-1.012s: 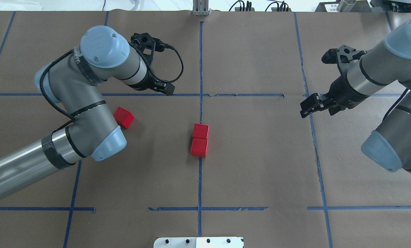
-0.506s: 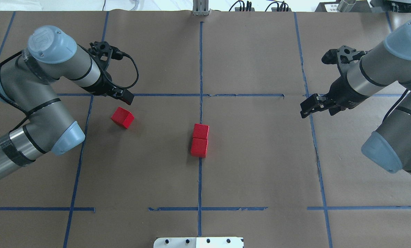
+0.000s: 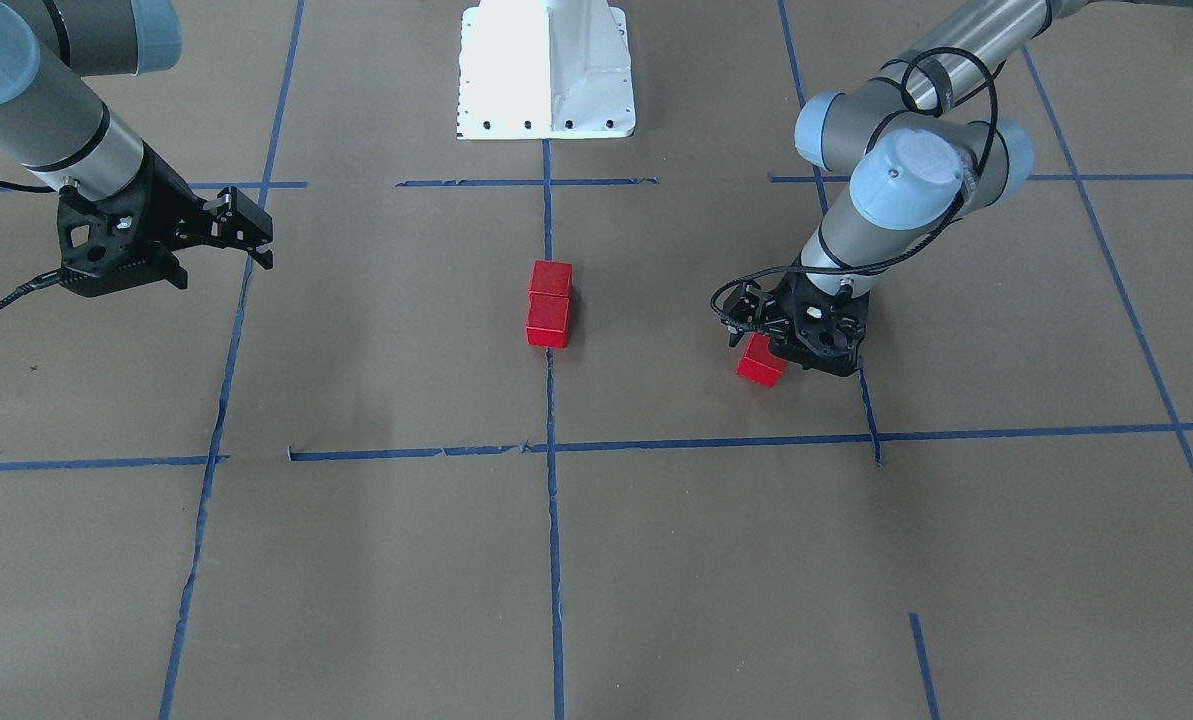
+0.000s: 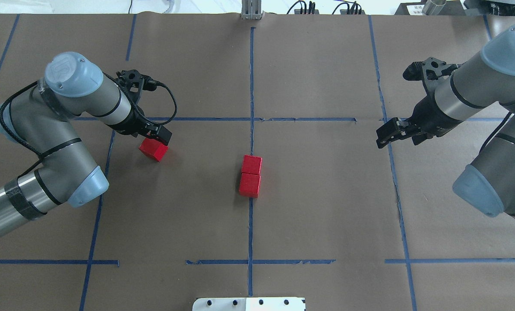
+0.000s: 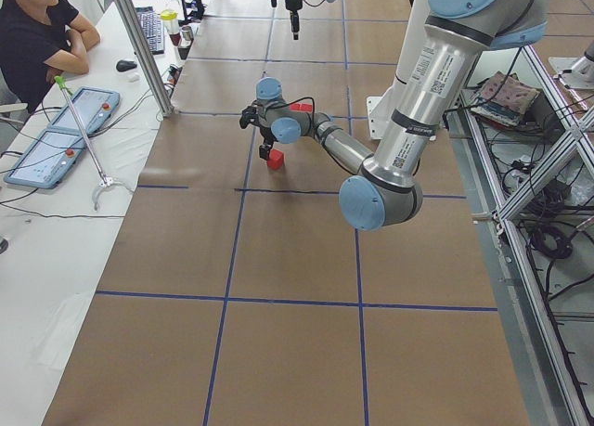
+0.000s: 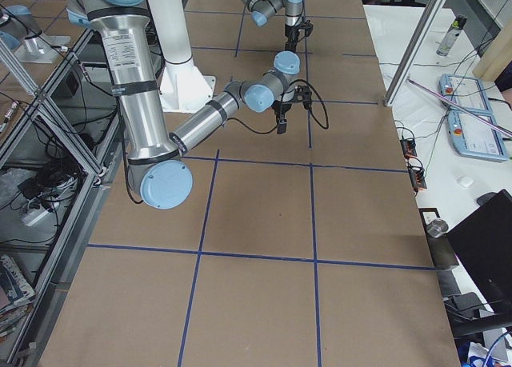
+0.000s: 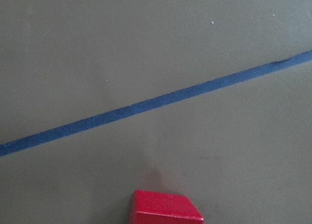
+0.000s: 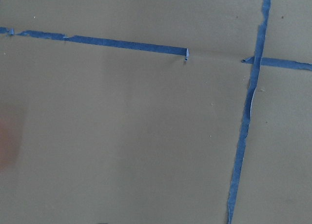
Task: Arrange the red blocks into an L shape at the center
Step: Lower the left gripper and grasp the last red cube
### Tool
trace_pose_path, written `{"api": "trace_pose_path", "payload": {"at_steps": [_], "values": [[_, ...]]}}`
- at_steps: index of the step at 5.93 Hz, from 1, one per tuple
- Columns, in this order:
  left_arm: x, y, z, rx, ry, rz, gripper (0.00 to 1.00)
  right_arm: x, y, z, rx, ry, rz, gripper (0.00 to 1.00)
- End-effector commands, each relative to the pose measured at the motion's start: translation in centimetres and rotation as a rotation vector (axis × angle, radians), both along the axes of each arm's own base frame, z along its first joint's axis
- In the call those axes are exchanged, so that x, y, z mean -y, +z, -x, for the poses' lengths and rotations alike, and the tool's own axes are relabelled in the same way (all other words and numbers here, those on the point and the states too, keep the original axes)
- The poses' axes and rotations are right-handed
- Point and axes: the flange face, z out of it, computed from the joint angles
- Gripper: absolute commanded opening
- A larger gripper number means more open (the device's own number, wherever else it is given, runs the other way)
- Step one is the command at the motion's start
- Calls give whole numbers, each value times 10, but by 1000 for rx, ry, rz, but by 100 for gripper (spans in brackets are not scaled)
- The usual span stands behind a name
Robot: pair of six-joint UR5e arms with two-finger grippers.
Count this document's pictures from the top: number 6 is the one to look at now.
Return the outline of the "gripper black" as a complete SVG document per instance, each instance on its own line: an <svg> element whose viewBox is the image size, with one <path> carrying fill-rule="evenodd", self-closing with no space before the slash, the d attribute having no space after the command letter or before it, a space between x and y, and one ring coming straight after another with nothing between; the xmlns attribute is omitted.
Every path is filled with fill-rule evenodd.
<svg viewBox="0 0 512 367"><path fill-rule="evenodd" d="M290 87L283 93L271 106L276 118L277 134L284 134L287 130L286 112L291 109L292 100L294 98L295 88Z"/></svg>
<svg viewBox="0 0 512 367"><path fill-rule="evenodd" d="M285 50L295 52L296 43L299 43L304 38L308 38L312 31L313 24L311 22L299 22L293 26L285 25L285 36L287 37Z"/></svg>

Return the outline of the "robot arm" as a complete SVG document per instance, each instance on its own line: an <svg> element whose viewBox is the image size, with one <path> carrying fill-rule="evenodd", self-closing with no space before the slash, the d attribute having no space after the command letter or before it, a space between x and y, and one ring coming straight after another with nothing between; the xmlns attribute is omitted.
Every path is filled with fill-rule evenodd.
<svg viewBox="0 0 512 367"><path fill-rule="evenodd" d="M314 28L304 15L305 0L241 0L258 27L262 27L279 13L285 11L285 50L296 52L297 44L308 38Z"/></svg>
<svg viewBox="0 0 512 367"><path fill-rule="evenodd" d="M183 203L193 177L182 158L241 106L269 109L293 88L299 56L282 51L255 82L215 94L194 64L182 0L68 0L73 23L98 32L131 143L126 182L147 205Z"/></svg>

